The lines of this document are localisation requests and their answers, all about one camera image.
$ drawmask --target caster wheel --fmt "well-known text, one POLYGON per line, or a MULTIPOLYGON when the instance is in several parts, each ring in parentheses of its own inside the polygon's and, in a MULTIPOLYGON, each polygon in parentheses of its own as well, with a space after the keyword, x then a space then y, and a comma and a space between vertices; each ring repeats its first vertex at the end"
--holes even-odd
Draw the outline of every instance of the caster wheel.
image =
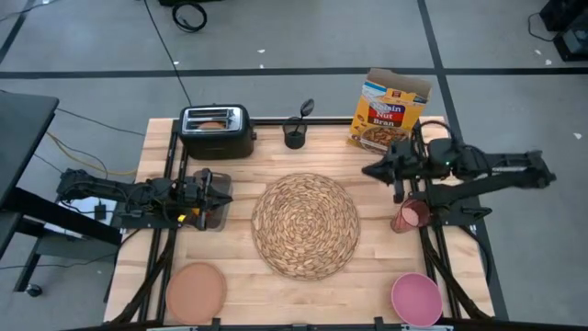
POLYGON ((43 293, 43 290, 39 285, 29 284, 25 292, 31 297, 35 298, 40 296, 43 293))

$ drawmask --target yellow cable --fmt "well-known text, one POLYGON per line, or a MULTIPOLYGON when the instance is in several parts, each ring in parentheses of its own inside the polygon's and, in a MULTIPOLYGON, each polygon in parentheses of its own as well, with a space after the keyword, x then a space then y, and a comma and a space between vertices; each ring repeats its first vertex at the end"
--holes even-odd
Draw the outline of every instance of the yellow cable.
POLYGON ((50 132, 47 132, 47 135, 53 140, 53 142, 57 145, 57 147, 59 147, 59 149, 69 158, 71 158, 72 160, 74 160, 75 162, 78 162, 84 166, 89 166, 97 171, 100 171, 102 173, 108 173, 109 175, 115 175, 115 176, 126 176, 126 175, 134 175, 137 173, 137 169, 135 170, 131 170, 131 171, 104 171, 104 169, 102 169, 99 166, 87 163, 84 160, 81 160, 73 155, 71 155, 69 152, 67 152, 67 150, 63 147, 62 145, 62 141, 60 141, 57 137, 55 137, 53 134, 51 134, 50 132))

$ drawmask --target cereal box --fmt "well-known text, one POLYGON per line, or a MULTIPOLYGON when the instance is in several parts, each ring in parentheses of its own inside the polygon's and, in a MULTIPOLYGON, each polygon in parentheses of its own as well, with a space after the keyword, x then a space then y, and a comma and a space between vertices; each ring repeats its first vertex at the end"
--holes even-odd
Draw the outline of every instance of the cereal box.
POLYGON ((409 138, 430 96, 431 84, 425 80, 371 69, 347 141, 384 154, 392 142, 409 138))

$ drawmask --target pink bowl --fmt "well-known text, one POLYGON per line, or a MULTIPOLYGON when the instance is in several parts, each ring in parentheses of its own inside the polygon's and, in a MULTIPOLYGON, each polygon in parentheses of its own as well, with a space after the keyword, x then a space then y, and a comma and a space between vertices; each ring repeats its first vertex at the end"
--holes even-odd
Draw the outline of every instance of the pink bowl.
POLYGON ((391 299, 396 314, 409 325, 431 326, 443 313, 439 288, 420 273, 409 272, 400 276, 392 286, 391 299))

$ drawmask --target black table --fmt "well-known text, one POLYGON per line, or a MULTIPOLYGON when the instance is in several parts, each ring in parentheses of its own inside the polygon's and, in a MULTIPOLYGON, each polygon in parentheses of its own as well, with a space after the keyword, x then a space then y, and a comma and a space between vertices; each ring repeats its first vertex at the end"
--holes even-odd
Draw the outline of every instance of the black table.
POLYGON ((92 249, 86 240, 71 240, 64 235, 46 231, 43 223, 31 220, 31 217, 74 231, 85 238, 94 238, 102 244, 114 247, 120 244, 119 229, 69 211, 17 187, 17 182, 53 120, 58 103, 55 97, 0 92, 0 258, 15 232, 38 238, 15 291, 27 288, 44 244, 62 242, 62 249, 55 249, 55 245, 47 247, 54 253, 52 255, 60 257, 72 257, 60 254, 59 251, 66 253, 78 250, 73 245, 82 250, 84 247, 92 249))

